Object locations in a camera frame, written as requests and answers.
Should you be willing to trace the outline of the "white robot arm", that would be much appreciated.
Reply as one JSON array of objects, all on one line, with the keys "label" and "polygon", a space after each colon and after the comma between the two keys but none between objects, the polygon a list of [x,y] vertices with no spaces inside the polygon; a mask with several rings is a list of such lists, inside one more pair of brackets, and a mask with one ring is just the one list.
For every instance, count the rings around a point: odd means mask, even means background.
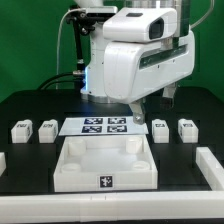
[{"label": "white robot arm", "polygon": [[81,90],[87,100],[130,106],[142,124],[145,97],[158,90],[171,100],[176,82],[194,68],[190,0],[74,0],[81,32],[90,36],[91,59]]}]

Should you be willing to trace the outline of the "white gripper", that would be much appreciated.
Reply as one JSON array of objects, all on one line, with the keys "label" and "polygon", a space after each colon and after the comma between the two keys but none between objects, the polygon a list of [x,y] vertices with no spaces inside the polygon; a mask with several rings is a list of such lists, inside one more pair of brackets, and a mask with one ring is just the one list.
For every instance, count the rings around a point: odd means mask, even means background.
[{"label": "white gripper", "polygon": [[177,24],[173,8],[125,7],[103,25],[103,36],[109,41],[104,53],[105,93],[116,102],[131,103],[136,124],[145,122],[139,99],[166,86],[161,107],[171,109],[177,90],[174,82],[193,71],[194,34],[175,40]]}]

